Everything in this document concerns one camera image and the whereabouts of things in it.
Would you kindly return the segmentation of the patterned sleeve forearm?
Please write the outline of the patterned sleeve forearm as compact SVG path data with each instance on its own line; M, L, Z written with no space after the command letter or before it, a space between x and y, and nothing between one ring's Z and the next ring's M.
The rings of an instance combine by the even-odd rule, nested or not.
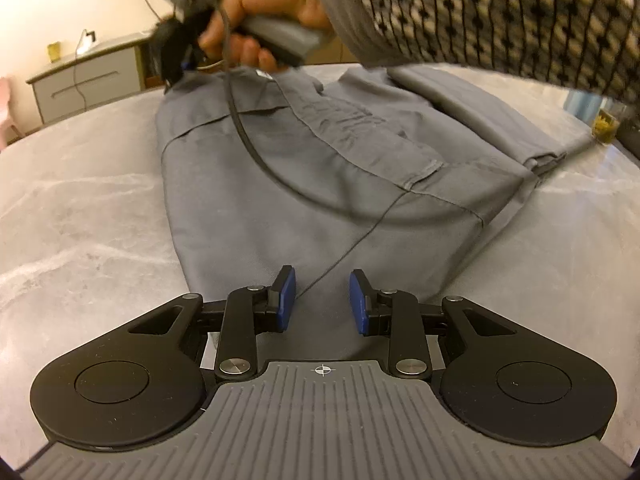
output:
M639 0L320 0L366 67L447 63L639 103Z

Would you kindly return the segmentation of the person's right hand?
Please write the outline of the person's right hand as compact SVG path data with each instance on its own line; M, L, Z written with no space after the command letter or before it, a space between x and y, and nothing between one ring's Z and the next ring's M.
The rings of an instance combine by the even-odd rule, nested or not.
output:
M251 36L234 34L232 29L250 15L290 18L299 24L333 36L334 30L320 0L221 0L222 11L212 16L198 46L212 60L224 58L230 64L258 68L266 73L283 70L271 51Z

